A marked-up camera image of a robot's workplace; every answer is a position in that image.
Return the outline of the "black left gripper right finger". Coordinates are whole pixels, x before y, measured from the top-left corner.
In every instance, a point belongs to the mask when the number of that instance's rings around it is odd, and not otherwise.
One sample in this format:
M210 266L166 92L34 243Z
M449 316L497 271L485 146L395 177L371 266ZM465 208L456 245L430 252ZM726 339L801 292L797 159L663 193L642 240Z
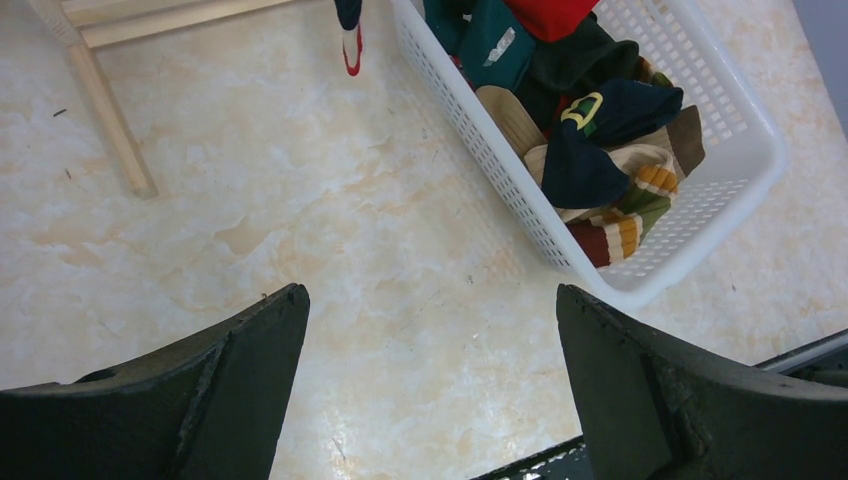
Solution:
M845 364L744 365L573 285L556 317L595 478L846 477Z

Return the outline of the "red sock in basket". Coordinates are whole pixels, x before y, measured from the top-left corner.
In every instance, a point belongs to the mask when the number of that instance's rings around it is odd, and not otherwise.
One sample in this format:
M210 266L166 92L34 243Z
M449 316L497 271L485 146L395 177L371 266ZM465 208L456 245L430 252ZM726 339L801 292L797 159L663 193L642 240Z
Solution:
M520 24L535 38L555 42L572 34L598 0L505 0Z

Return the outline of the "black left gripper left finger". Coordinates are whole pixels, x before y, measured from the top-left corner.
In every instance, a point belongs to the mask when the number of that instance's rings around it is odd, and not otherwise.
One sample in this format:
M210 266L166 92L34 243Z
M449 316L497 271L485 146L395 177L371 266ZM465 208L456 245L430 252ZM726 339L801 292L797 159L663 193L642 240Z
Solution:
M310 310L290 284L233 317L69 383L1 394L5 479L265 479Z

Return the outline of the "navy buckle christmas sock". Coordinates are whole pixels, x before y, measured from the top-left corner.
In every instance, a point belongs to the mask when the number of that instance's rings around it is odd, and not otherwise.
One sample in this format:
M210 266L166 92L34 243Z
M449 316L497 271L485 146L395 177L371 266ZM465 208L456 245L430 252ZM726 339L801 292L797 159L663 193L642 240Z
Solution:
M676 119L684 91L613 79L561 112L547 145L541 190L554 207L591 209L624 195L628 176L607 150Z

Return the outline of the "teal sock in basket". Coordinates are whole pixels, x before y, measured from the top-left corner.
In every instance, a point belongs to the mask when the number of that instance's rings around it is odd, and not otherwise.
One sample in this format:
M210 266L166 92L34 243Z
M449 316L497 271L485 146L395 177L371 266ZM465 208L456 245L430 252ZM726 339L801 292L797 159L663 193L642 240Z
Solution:
M504 2L431 0L423 7L427 26L472 87L518 88L536 43Z

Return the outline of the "navy red sock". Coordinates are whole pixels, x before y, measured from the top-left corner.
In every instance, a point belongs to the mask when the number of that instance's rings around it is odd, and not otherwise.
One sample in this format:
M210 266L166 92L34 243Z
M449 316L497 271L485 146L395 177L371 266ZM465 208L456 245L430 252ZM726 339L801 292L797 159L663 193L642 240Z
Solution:
M361 32L362 0L335 0L337 18L342 28L345 68L351 77L359 74L363 54Z

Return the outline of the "brown cloth in basket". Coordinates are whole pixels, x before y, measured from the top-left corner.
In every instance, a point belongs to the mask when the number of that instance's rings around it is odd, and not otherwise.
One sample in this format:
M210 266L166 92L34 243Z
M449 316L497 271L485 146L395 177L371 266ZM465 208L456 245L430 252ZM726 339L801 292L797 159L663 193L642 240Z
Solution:
M510 90L485 85L477 88L475 95L520 158L533 148L547 143L541 130Z

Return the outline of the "white plastic laundry basket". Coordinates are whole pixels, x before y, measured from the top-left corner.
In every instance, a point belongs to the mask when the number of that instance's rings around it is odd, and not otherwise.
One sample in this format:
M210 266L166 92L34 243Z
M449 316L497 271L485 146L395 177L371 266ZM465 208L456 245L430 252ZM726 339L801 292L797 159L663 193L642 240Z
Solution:
M602 300L647 305L765 199L782 139L692 1L602 1L533 41L500 1L471 22L393 5L408 62L539 252Z

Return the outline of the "wooden drying rack frame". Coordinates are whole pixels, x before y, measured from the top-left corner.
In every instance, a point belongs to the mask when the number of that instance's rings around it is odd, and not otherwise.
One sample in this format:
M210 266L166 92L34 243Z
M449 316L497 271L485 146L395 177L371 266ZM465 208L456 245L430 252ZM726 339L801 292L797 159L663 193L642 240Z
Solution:
M201 25L278 5L286 0L114 0L28 3L65 45L98 122L120 161L130 191L149 199L158 195L127 120L96 57L95 50Z

